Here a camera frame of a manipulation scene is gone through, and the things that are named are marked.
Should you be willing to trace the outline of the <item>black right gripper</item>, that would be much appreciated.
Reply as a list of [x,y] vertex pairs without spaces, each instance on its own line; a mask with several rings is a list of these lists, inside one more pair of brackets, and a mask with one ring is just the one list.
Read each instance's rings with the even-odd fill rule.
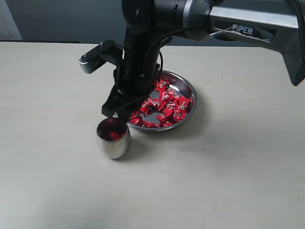
[[159,66],[160,44],[123,48],[122,57],[114,71],[114,86],[102,105],[102,114],[112,117],[115,113],[122,122],[129,122],[132,113],[153,90]]

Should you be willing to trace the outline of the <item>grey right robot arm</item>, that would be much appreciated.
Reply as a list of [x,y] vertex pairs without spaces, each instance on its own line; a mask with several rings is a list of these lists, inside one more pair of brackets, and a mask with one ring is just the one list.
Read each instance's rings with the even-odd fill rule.
[[115,84],[102,106],[106,117],[130,119],[163,70],[161,48],[171,36],[202,41],[210,36],[281,53],[291,83],[305,78],[304,7],[297,0],[123,0],[123,54]]

